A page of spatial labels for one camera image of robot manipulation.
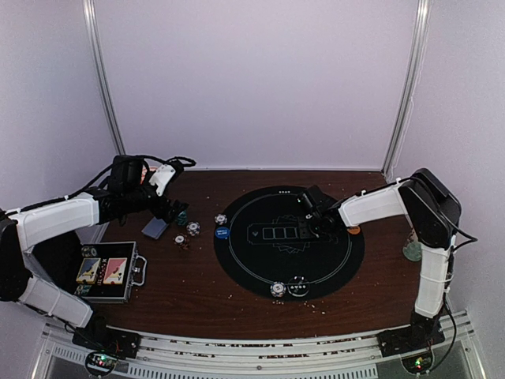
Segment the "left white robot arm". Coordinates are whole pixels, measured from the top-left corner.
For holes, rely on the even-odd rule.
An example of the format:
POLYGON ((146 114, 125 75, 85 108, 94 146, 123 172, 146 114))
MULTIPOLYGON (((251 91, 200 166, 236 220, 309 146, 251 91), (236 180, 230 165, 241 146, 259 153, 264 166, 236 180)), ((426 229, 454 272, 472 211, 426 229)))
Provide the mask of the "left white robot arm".
POLYGON ((77 191, 23 208, 1 212, 1 300, 19 302, 83 328, 82 336, 97 351, 114 342, 113 332, 97 320, 93 310, 76 295, 30 271, 24 254, 41 242, 83 227, 121 220, 148 210, 165 223, 172 223, 188 204, 171 201, 165 190, 193 159, 175 156, 156 158, 152 171, 149 155, 117 155, 90 182, 77 191))

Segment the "orange big blind button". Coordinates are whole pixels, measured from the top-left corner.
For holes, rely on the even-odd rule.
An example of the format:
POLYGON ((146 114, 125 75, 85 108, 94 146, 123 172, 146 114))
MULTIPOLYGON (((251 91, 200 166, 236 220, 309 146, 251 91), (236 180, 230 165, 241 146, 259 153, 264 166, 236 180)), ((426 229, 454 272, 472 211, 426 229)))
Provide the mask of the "orange big blind button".
POLYGON ((361 229, 359 227, 348 227, 346 230, 351 235, 359 235, 361 233, 361 229))

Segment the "blue white chips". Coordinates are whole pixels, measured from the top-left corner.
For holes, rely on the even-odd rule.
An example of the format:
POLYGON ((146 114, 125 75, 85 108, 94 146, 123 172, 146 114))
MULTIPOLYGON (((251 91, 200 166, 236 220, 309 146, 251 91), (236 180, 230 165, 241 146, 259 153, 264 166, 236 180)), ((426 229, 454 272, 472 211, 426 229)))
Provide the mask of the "blue white chips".
POLYGON ((223 226, 227 223, 228 219, 225 214, 217 214, 214 218, 215 224, 219 226, 223 226))
POLYGON ((286 285, 283 282, 274 282, 270 286, 270 293, 274 298, 281 298, 286 293, 286 285))

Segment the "blue small blind button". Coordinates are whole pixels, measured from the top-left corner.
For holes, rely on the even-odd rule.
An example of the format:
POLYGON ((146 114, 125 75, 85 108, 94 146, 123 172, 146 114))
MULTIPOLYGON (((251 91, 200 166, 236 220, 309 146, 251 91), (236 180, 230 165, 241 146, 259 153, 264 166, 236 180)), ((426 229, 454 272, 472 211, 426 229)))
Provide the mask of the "blue small blind button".
POLYGON ((228 227, 217 227, 215 229, 215 237, 221 240, 227 240, 230 237, 230 229, 228 227))

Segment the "blue white chip stack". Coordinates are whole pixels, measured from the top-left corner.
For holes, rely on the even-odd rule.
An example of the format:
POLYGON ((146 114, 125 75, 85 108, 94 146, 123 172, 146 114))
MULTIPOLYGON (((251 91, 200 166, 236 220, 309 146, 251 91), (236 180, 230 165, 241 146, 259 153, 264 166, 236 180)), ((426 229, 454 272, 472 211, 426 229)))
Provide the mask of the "blue white chip stack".
POLYGON ((188 222, 186 230, 190 236, 197 236, 200 233, 200 224, 196 221, 188 222))

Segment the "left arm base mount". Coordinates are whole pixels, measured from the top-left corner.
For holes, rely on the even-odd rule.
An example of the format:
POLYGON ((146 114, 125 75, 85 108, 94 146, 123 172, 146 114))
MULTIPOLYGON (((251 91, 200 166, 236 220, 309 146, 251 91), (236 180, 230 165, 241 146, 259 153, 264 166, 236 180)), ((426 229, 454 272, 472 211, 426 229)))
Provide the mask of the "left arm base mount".
POLYGON ((72 343, 77 346, 93 351, 104 351, 121 359, 135 358, 140 341, 141 336, 138 333, 108 327, 99 331, 77 328, 72 338, 72 343))

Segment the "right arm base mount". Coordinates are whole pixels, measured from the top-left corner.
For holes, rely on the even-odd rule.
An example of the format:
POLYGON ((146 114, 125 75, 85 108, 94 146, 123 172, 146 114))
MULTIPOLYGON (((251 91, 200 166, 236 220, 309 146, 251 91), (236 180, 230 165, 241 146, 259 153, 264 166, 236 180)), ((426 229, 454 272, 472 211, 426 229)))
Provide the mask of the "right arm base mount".
POLYGON ((443 332, 435 330, 426 335, 419 328, 407 326, 405 328, 388 329, 377 335, 381 355, 390 357, 403 355, 427 348, 445 341, 443 332))

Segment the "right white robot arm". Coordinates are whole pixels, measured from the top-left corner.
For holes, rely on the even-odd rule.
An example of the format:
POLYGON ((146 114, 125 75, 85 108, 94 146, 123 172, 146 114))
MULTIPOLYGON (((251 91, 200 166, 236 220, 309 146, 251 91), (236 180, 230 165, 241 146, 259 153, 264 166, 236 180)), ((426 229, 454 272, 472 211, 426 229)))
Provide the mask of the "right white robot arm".
POLYGON ((311 186, 297 195, 297 202, 314 235, 332 235, 393 216, 409 220, 421 247, 421 274, 404 340, 412 348, 423 347, 435 335, 436 318, 451 282, 456 235, 463 234, 462 206, 455 195, 429 169, 421 168, 408 178, 340 201, 311 186))

